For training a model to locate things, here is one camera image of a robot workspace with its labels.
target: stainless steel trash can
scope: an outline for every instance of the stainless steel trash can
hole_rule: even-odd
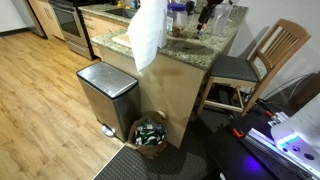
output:
[[[77,72],[97,120],[127,141],[130,127],[140,118],[138,81],[99,62]]]

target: purple light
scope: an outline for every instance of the purple light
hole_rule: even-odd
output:
[[[247,167],[246,169],[250,173],[256,173],[257,171],[261,171],[262,170],[261,165],[257,162],[257,160],[255,160],[251,156],[245,157],[243,162],[245,163],[244,165]]]

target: wooden cabinet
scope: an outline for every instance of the wooden cabinet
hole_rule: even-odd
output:
[[[128,28],[128,24],[87,12],[82,12],[82,16],[89,38]],[[101,58],[101,53],[99,51],[98,45],[93,43],[91,43],[91,45],[94,54]]]
[[[29,0],[48,38],[53,36],[64,40],[58,21],[47,0]]]
[[[166,136],[179,147],[188,125],[205,70],[157,54],[154,61],[137,72],[135,61],[109,48],[101,48],[102,60],[139,81],[141,112],[165,112]]]

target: chair seat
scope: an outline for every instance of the chair seat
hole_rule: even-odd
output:
[[[212,65],[211,76],[259,82],[250,61],[231,56],[220,56]]]

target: paper towel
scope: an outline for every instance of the paper towel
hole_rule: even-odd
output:
[[[137,71],[152,63],[157,47],[166,41],[167,0],[141,0],[127,34],[132,46]]]

